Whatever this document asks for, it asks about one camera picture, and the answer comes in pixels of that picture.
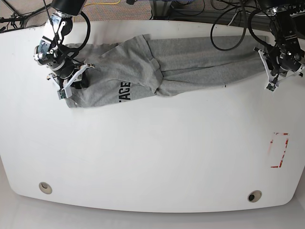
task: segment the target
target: gray floor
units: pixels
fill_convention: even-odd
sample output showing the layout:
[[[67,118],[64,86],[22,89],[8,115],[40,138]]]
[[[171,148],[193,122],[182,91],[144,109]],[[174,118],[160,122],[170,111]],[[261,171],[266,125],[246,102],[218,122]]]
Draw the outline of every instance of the gray floor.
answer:
[[[118,0],[87,0],[88,3],[106,3],[117,2]],[[11,6],[13,6],[19,14],[34,11],[40,7],[43,7],[42,0],[7,0]],[[194,0],[194,3],[185,6],[186,9],[199,10],[203,8],[205,3],[205,10],[213,10],[211,7],[211,0]],[[213,0],[214,6],[223,8],[224,3]],[[122,0],[116,5],[91,5],[83,9],[87,14],[90,21],[102,21],[102,20],[148,20],[151,17],[151,7],[149,1],[138,0],[134,5],[128,5],[126,0]],[[9,18],[12,11],[0,1],[0,17]],[[47,20],[46,12],[43,12],[28,21],[26,26],[40,26]],[[82,21],[82,17],[78,16],[75,21]],[[6,23],[0,24],[0,28],[6,26]]]

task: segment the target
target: black cable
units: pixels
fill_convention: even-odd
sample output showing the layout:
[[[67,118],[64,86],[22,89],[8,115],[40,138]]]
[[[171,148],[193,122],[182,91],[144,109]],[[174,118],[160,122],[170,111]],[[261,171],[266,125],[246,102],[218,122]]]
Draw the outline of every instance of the black cable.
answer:
[[[219,9],[219,8],[216,8],[216,7],[214,6],[213,1],[214,1],[214,0],[210,0],[210,3],[211,3],[211,6],[212,6],[215,10],[225,10],[225,9],[227,9],[227,8],[230,6],[229,4],[227,4],[224,8]]]
[[[8,26],[10,23],[7,23],[6,26],[3,26],[2,28],[0,28],[0,33],[3,33],[4,31],[8,30]]]
[[[26,14],[30,14],[30,13],[34,13],[35,11],[32,11],[32,12],[28,12],[28,13],[23,13],[23,14],[19,14],[17,16],[22,16],[22,15],[26,15]]]
[[[50,20],[50,24],[51,24],[51,26],[53,27],[54,25],[53,25],[53,22],[52,22],[52,20],[51,20],[51,17],[50,17],[49,11],[48,11],[48,7],[47,7],[47,4],[46,4],[46,1],[45,1],[45,0],[42,0],[42,1],[43,1],[43,4],[44,4],[44,8],[46,9],[48,18],[49,18],[49,20]]]
[[[252,30],[252,23],[251,23],[251,22],[252,22],[252,19],[253,19],[253,17],[254,17],[256,14],[258,14],[258,13],[260,13],[260,12],[264,13],[261,9],[256,9],[256,10],[254,10],[254,11],[251,12],[251,14],[250,14],[250,16],[249,16],[249,19],[248,19],[248,30],[249,30],[251,36],[252,36],[257,42],[259,42],[260,44],[262,44],[264,47],[268,48],[268,49],[269,49],[268,51],[270,51],[270,49],[272,49],[273,46],[270,45],[270,44],[268,44],[268,43],[266,43],[266,42],[264,42],[263,40],[259,39],[259,38],[254,34],[254,32],[253,32],[253,30]]]
[[[153,11],[151,10],[151,18],[149,18],[149,20],[151,20],[153,18]]]
[[[240,17],[239,17],[239,23],[238,23],[238,27],[240,27],[240,23],[242,23],[242,11],[239,11],[240,13]]]
[[[171,5],[171,7],[172,7],[172,9],[173,9],[175,12],[177,12],[177,13],[179,13],[179,14],[181,14],[181,15],[185,15],[185,16],[197,16],[197,15],[203,13],[203,11],[204,11],[204,9],[205,9],[205,2],[204,2],[204,0],[203,0],[203,9],[200,11],[200,13],[197,13],[197,14],[185,14],[185,13],[181,13],[181,12],[177,11],[172,5]]]
[[[244,30],[243,30],[243,34],[242,34],[242,37],[240,38],[239,42],[232,48],[229,48],[229,49],[221,49],[219,47],[217,47],[213,41],[213,30],[214,30],[214,27],[215,25],[217,24],[217,22],[228,12],[232,11],[232,10],[235,10],[236,8],[239,8],[239,7],[234,7],[234,8],[231,8],[227,11],[225,11],[224,13],[222,13],[217,19],[216,21],[214,22],[212,28],[211,28],[211,33],[210,33],[210,38],[211,38],[211,42],[212,42],[212,45],[214,46],[214,48],[216,48],[217,50],[219,51],[230,51],[230,50],[233,50],[233,49],[236,49],[244,40],[244,37],[245,37],[245,34],[246,34],[246,31],[247,31],[247,15],[246,15],[246,10],[244,8],[244,3],[242,0],[239,0],[240,4],[241,4],[241,8],[242,8],[242,11],[243,11],[243,14],[244,14]]]
[[[234,6],[234,7],[236,7],[236,6],[239,6],[239,7],[240,7],[240,6],[241,6],[241,5],[240,5],[240,2],[228,2],[228,1],[224,1],[224,0],[216,0],[216,1],[226,3],[226,4],[228,4],[228,5],[230,5],[230,6]],[[243,1],[244,6],[248,3],[248,1],[249,1],[249,0]]]
[[[87,42],[89,40],[90,33],[91,33],[91,24],[90,24],[89,18],[87,17],[87,15],[83,11],[81,12],[81,16],[85,19],[85,21],[87,23],[87,33],[86,33],[85,40],[83,41],[81,46],[77,48],[77,51],[80,51],[85,47],[85,45],[87,44]]]
[[[33,14],[33,15],[28,15],[27,17],[28,17],[28,19],[29,19],[29,18],[32,18],[32,17],[37,16],[38,14],[44,13],[45,11],[46,11],[46,10],[41,11],[41,12],[37,12],[36,14]]]
[[[187,3],[180,3],[179,1],[174,1],[175,3],[177,3],[178,5],[181,5],[181,6],[186,6],[186,5],[190,5],[193,3],[193,1],[188,1]]]

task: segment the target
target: yellow cable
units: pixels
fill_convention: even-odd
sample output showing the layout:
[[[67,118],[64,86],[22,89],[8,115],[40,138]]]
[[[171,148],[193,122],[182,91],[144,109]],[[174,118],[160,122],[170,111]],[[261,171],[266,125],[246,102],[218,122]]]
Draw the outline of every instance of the yellow cable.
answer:
[[[91,6],[91,5],[116,5],[116,4],[119,4],[120,2],[121,2],[121,0],[119,0],[118,2],[114,2],[114,3],[89,3],[89,4],[84,5],[84,8],[86,6]]]

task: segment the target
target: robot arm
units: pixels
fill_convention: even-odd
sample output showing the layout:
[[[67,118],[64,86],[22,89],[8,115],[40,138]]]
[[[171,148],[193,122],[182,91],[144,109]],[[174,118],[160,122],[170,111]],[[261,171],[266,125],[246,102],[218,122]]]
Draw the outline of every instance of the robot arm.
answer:
[[[255,49],[259,52],[264,63],[269,83],[267,89],[274,91],[281,81],[286,79],[289,71],[291,76],[303,76],[301,71],[305,68],[305,53],[301,49],[297,29],[292,14],[303,11],[304,0],[258,0],[261,10],[254,10],[248,19],[248,29],[251,35],[262,45],[265,50]],[[275,46],[267,44],[255,36],[251,20],[259,12],[270,14],[270,30],[275,38]]]
[[[81,11],[85,2],[86,0],[53,0],[51,6],[57,11],[46,22],[40,44],[34,51],[37,63],[46,65],[54,72],[48,79],[57,84],[60,99],[72,95],[70,86],[78,89],[88,87],[85,70],[94,67],[74,59],[86,45],[91,30],[88,17]],[[69,48],[63,45],[63,40],[72,30],[72,16],[78,14],[87,22],[87,35],[80,47]]]

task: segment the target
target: wire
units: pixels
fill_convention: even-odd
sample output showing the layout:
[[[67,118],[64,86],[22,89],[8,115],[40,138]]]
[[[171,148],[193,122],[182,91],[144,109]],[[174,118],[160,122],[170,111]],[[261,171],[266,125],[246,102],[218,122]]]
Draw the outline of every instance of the wire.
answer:
[[[242,12],[241,12],[241,11],[240,11],[240,17],[239,17],[238,27],[240,27],[240,23],[242,23]]]
[[[227,3],[228,5],[234,6],[234,7],[236,7],[236,6],[239,6],[239,7],[240,7],[240,6],[241,6],[241,5],[240,5],[240,2],[228,2],[228,1],[224,1],[224,0],[216,0],[216,1],[223,2],[223,3]],[[248,1],[249,1],[249,0],[243,1],[243,4],[244,4],[244,5],[247,4]]]
[[[199,13],[197,13],[197,14],[185,14],[185,13],[181,13],[181,12],[177,11],[172,5],[171,5],[171,7],[172,7],[172,9],[173,9],[175,12],[177,12],[177,13],[179,13],[179,14],[181,14],[181,15],[185,15],[185,16],[197,16],[197,15],[203,13],[203,11],[204,11],[204,9],[205,9],[205,2],[204,2],[204,0],[203,0],[203,9],[202,9]]]
[[[29,21],[30,18],[32,18],[32,17],[34,17],[34,16],[37,16],[38,14],[44,13],[45,11],[46,11],[46,10],[41,11],[41,12],[35,14],[35,15],[32,15],[32,16],[28,17],[27,20],[26,20],[25,23],[24,23],[24,28],[26,28],[26,26],[27,26],[28,21]]]
[[[259,17],[268,17],[268,15],[264,15],[264,14],[256,14],[256,16]]]
[[[238,12],[236,12],[236,13],[234,14],[234,16],[232,17],[232,20],[229,22],[229,24],[228,24],[227,26],[230,26],[230,25],[233,23],[233,21],[235,20],[236,16],[237,16],[240,12],[241,12],[241,11],[238,11]]]
[[[253,30],[252,30],[252,24],[251,24],[252,18],[254,17],[254,15],[256,15],[257,13],[260,13],[260,12],[263,12],[263,11],[262,11],[261,9],[256,9],[256,10],[254,10],[254,11],[250,14],[249,20],[248,20],[248,29],[249,29],[249,32],[250,32],[251,36],[252,36],[257,42],[259,42],[259,43],[262,44],[264,47],[266,47],[266,48],[268,48],[268,49],[270,50],[270,49],[273,48],[273,46],[270,45],[270,44],[268,44],[268,43],[266,43],[266,42],[264,42],[263,40],[259,39],[259,38],[254,34],[254,32],[253,32]]]
[[[62,57],[61,57],[59,62],[61,62],[64,59],[64,57],[68,57],[71,60],[74,60],[74,61],[76,61],[78,63],[82,63],[80,61],[75,60],[74,57],[76,57],[79,54],[80,50],[82,50],[85,47],[85,45],[87,44],[87,42],[89,40],[89,37],[90,37],[91,24],[90,24],[89,18],[87,17],[87,15],[83,11],[81,12],[81,16],[85,19],[85,21],[87,23],[87,33],[86,33],[85,40],[83,41],[83,43],[81,44],[80,47],[78,47],[78,48],[69,48],[66,52],[63,52]],[[71,52],[73,52],[74,54],[70,57],[70,56],[68,56],[68,54],[71,53]]]
[[[9,24],[10,24],[10,23],[7,23],[6,26],[3,26],[3,27],[0,29],[0,33],[2,33],[2,32],[5,31],[5,30],[8,30]]]
[[[41,27],[43,26],[45,23],[41,24],[41,25],[29,25],[28,27],[25,27],[25,29],[28,29],[28,28],[35,28],[35,27]]]
[[[210,38],[211,38],[211,42],[212,42],[212,45],[214,46],[214,48],[216,48],[217,50],[219,51],[230,51],[230,50],[233,50],[235,48],[237,48],[244,40],[244,37],[245,37],[245,34],[246,34],[246,31],[247,31],[247,14],[246,14],[246,10],[244,8],[244,3],[242,0],[239,0],[240,2],[240,5],[241,5],[241,8],[242,8],[242,11],[243,11],[243,14],[244,14],[244,30],[243,30],[243,34],[242,34],[242,37],[240,38],[239,42],[232,48],[229,48],[229,49],[221,49],[219,47],[217,47],[213,41],[213,30],[214,30],[214,27],[215,25],[217,24],[217,22],[228,12],[232,11],[232,10],[235,10],[237,8],[239,8],[239,6],[236,6],[234,8],[231,8],[227,11],[225,11],[224,13],[222,13],[217,19],[216,21],[214,22],[212,28],[211,28],[211,33],[210,33]]]
[[[35,11],[32,11],[32,12],[28,12],[28,13],[23,13],[23,14],[19,14],[17,16],[22,16],[22,15],[25,15],[25,14],[30,14],[30,13],[34,13]]]
[[[46,4],[46,1],[45,1],[45,0],[43,0],[43,4],[44,4],[44,8],[46,9],[48,18],[49,18],[49,20],[50,20],[50,24],[51,24],[51,26],[53,27],[54,25],[53,25],[53,22],[52,22],[52,20],[51,20],[51,17],[50,17],[50,14],[49,14],[49,11],[48,11],[48,8],[47,8],[47,4]]]
[[[151,20],[153,18],[153,11],[151,10],[151,18],[149,18],[149,20]]]
[[[212,6],[215,10],[225,10],[225,9],[227,9],[227,8],[230,6],[229,4],[227,4],[224,8],[219,9],[219,8],[216,8],[216,7],[214,6],[213,0],[210,0],[210,3],[211,3],[211,6]]]
[[[193,1],[188,1],[187,3],[180,3],[179,1],[174,1],[175,3],[177,3],[178,5],[181,5],[181,6],[186,6],[186,5],[190,5],[193,3]]]
[[[91,6],[91,5],[116,5],[116,4],[119,4],[122,0],[119,0],[118,2],[114,2],[114,3],[89,3],[89,4],[86,4],[84,5],[84,8],[87,7],[87,6]]]

